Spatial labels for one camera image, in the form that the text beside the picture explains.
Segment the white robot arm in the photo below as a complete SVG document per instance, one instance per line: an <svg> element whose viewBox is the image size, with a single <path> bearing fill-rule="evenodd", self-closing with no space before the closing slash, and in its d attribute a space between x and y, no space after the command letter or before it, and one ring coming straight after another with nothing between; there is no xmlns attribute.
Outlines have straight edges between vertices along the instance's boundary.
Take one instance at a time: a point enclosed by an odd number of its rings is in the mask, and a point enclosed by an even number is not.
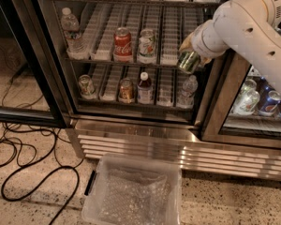
<svg viewBox="0 0 281 225"><path fill-rule="evenodd" d="M185 38L180 50L213 59L233 49L281 94L281 0L229 0Z"/></svg>

